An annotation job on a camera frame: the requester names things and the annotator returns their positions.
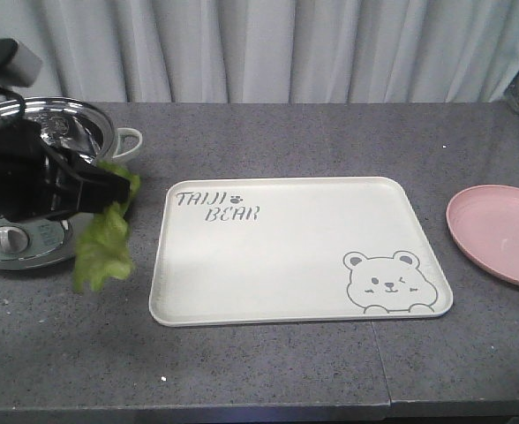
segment white pot handle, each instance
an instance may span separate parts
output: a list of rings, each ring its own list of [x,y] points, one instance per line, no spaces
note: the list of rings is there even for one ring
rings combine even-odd
[[[134,137],[136,145],[130,150],[123,151],[123,140],[126,137]],[[117,148],[115,153],[112,154],[113,163],[127,163],[131,159],[139,155],[140,148],[142,147],[143,137],[142,133],[134,128],[117,128]]]

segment bear illustration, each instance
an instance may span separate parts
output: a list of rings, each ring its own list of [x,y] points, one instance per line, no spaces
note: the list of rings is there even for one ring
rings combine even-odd
[[[368,258],[350,252],[343,262],[350,270],[348,297],[364,314],[433,312],[438,291],[420,272],[415,254],[398,251],[392,257]]]

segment white tray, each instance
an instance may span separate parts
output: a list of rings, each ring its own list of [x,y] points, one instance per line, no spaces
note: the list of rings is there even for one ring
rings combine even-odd
[[[434,317],[452,291],[388,178],[185,181],[166,197],[161,324]]]

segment green lettuce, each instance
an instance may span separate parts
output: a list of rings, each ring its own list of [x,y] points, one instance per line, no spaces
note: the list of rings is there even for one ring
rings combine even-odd
[[[73,290],[83,292],[89,282],[93,292],[99,292],[108,278],[125,280],[134,270],[128,250],[130,234],[124,214],[139,190],[139,175],[130,173],[123,165],[100,162],[100,168],[114,172],[130,181],[130,195],[125,203],[114,202],[93,220],[80,234],[75,246]]]

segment curtain fold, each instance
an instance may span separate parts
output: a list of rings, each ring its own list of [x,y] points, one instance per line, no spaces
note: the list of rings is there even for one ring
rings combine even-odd
[[[43,67],[26,96],[114,102],[490,102],[519,0],[0,0]]]

